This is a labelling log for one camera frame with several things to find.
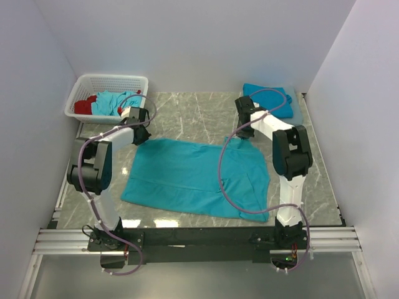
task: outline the red cloth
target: red cloth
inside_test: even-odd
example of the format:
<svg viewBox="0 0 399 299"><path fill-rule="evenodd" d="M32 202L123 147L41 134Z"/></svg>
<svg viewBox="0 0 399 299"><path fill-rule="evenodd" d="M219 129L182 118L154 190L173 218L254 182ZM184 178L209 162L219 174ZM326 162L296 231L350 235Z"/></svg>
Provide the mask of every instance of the red cloth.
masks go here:
<svg viewBox="0 0 399 299"><path fill-rule="evenodd" d="M97 100L96 95L91 95L86 101L77 101L75 103L75 114L86 114L91 115L92 113L92 103Z"/></svg>
<svg viewBox="0 0 399 299"><path fill-rule="evenodd" d="M87 98L87 101L89 101L90 103L94 103L95 101L97 101L97 96L91 95Z"/></svg>

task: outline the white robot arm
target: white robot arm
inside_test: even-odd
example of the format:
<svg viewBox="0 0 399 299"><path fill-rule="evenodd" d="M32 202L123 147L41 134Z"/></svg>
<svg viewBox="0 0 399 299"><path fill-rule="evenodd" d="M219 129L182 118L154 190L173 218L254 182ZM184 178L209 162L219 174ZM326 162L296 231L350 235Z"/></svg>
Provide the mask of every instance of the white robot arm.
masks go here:
<svg viewBox="0 0 399 299"><path fill-rule="evenodd" d="M239 114L238 127L261 118L267 111L256 107L249 97L236 100ZM254 130L272 140L273 166L280 177L280 204L302 204L302 187L308 169L312 166L312 153L306 129L292 126L268 114L263 119L244 128L237 135L241 138L254 136ZM277 212L276 226L302 228L300 212L295 207L281 207Z"/></svg>
<svg viewBox="0 0 399 299"><path fill-rule="evenodd" d="M90 143L84 150L84 160L94 159L93 163L89 161L82 162L82 174L85 187L88 190L92 199L82 192L78 178L77 160L78 153L82 144L86 142L87 138L77 138L72 148L72 154L67 172L67 181L73 184L77 191L80 191L83 197L89 204L93 215L93 202L99 219L102 221L108 230L115 231L118 226L121 226L121 219L113 206L113 200L110 194L110 182L112 177L112 157L113 155L126 145L135 144L140 145L145 142L151 134L147 132L143 125L136 127L123 127L125 125L144 121L145 115L148 111L142 108L128 107L124 109L121 117L124 121L115 128L121 128L116 132L108 135L105 138L99 139ZM95 227L98 230L103 230L95 219Z"/></svg>

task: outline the blue towel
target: blue towel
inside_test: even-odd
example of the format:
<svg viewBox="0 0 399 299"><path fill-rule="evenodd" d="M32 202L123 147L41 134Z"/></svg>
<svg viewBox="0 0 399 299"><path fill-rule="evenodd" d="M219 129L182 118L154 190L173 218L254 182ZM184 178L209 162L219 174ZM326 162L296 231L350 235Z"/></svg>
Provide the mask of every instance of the blue towel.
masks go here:
<svg viewBox="0 0 399 299"><path fill-rule="evenodd" d="M243 94L251 95L252 93L254 93L260 89L264 89L264 88L266 88L266 87L245 83L243 86ZM271 87L271 88L276 89L279 92L282 92L284 95L286 95L286 92L281 87ZM292 98L289 95L286 95L286 96L287 96L287 103L283 107L272 112L272 115L274 115L277 118L292 118L294 116L294 112L292 111L292 108L290 106L290 103L292 102ZM278 94L277 92L272 92L272 91L259 92L251 98L254 102L258 103L261 107L268 109L268 110L279 106L282 103L282 101L284 100L280 94Z"/></svg>
<svg viewBox="0 0 399 299"><path fill-rule="evenodd" d="M220 152L221 145L148 140L137 149L121 199L169 211L267 221L268 213L243 213L224 198L216 172ZM266 162L250 141L230 141L223 156L222 180L239 207L252 211L266 208Z"/></svg>
<svg viewBox="0 0 399 299"><path fill-rule="evenodd" d="M129 95L134 95L135 92L97 92L97 99L92 103L92 114L93 115L107 115L107 116L119 116L118 107L121 102ZM131 97L122 105L122 108L129 106L140 107L142 97Z"/></svg>

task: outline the white plastic basket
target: white plastic basket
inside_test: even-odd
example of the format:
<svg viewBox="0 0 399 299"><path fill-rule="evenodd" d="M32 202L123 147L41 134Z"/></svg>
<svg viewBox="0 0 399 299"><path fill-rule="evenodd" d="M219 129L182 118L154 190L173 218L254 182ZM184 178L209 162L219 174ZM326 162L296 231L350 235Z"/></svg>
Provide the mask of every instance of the white plastic basket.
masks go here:
<svg viewBox="0 0 399 299"><path fill-rule="evenodd" d="M97 92L137 92L141 90L143 95L147 95L148 79L140 76L123 76L123 75L99 75L99 74L86 74L80 76L65 105L65 115L74 117L82 123L107 123L117 124L122 119L119 116L103 116L103 115L84 115L75 114L75 102L86 100L89 96ZM140 104L144 108L145 98L142 98Z"/></svg>

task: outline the marble floor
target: marble floor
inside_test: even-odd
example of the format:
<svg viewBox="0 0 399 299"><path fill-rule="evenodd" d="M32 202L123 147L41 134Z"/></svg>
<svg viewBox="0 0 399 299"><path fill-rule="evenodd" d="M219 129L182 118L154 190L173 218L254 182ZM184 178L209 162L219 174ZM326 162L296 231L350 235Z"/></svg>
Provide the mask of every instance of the marble floor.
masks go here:
<svg viewBox="0 0 399 299"><path fill-rule="evenodd" d="M154 93L158 115L148 127L151 138L170 138L197 143L220 145L237 125L237 113L234 100L238 92L199 92L199 93ZM302 97L298 99L300 110L307 128L314 163L305 180L303 209L311 225L341 225L340 212L330 185L329 177L322 160L312 123ZM80 136L91 137L107 131L110 125L84 124ZM271 182L267 194L267 206L279 203L279 178L275 173L272 160L272 143L258 133L252 140L261 150L266 161ZM135 156L136 146L122 148L113 160L113 178L111 194L115 207L123 219L124 227L221 227L274 225L275 211L270 213L268 222L253 222L243 219L225 219L204 215L170 212L150 207L138 206L120 200L125 188L130 168ZM66 185L61 199L58 229L79 229L84 224L93 224L94 220L87 203L75 189Z"/></svg>

